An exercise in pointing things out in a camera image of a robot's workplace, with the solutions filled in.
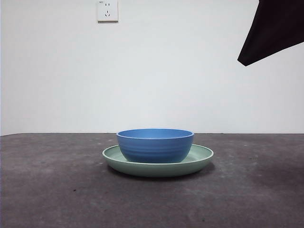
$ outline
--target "blue bowl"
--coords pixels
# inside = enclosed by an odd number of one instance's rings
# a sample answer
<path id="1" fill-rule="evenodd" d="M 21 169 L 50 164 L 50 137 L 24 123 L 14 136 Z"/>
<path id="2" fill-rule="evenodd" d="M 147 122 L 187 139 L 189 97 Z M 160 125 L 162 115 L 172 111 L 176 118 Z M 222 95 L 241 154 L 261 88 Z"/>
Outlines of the blue bowl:
<path id="1" fill-rule="evenodd" d="M 130 162 L 181 162 L 189 153 L 194 134 L 178 129 L 134 129 L 116 134 L 120 150 Z"/>

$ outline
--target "wall socket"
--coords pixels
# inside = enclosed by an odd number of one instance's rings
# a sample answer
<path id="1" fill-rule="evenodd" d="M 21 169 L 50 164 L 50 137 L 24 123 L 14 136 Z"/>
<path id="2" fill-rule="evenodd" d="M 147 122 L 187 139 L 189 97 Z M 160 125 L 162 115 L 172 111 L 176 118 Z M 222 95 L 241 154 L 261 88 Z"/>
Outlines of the wall socket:
<path id="1" fill-rule="evenodd" d="M 98 22 L 118 22 L 118 0 L 100 0 L 97 3 Z"/>

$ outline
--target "concrete surface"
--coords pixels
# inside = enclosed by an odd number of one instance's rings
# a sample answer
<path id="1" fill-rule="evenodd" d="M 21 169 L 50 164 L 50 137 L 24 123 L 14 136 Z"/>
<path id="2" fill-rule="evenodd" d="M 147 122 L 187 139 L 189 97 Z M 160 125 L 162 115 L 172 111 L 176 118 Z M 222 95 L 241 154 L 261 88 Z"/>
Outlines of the concrete surface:
<path id="1" fill-rule="evenodd" d="M 302 228 L 304 134 L 196 134 L 202 171 L 140 178 L 109 168 L 114 134 L 1 137 L 2 228 Z"/>

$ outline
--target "light green dish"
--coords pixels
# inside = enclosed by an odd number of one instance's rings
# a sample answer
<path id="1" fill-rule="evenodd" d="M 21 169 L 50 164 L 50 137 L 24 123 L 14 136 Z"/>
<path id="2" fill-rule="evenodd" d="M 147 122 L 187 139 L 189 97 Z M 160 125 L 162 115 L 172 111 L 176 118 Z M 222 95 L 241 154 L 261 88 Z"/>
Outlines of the light green dish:
<path id="1" fill-rule="evenodd" d="M 102 154 L 108 165 L 119 172 L 142 177 L 174 177 L 201 170 L 211 161 L 213 151 L 192 144 L 187 157 L 179 163 L 130 162 L 125 159 L 118 145 L 105 149 Z"/>

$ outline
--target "dark fabric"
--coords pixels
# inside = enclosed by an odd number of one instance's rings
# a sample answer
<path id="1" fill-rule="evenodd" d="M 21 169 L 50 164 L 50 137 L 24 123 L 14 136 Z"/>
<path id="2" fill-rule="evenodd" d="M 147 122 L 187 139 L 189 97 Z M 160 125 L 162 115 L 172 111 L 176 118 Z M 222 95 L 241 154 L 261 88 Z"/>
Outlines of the dark fabric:
<path id="1" fill-rule="evenodd" d="M 115 134 L 1 137 L 1 228 L 304 228 L 304 134 L 195 134 L 200 172 L 107 166 Z"/>
<path id="2" fill-rule="evenodd" d="M 304 0 L 260 0 L 238 61 L 248 66 L 302 42 Z"/>

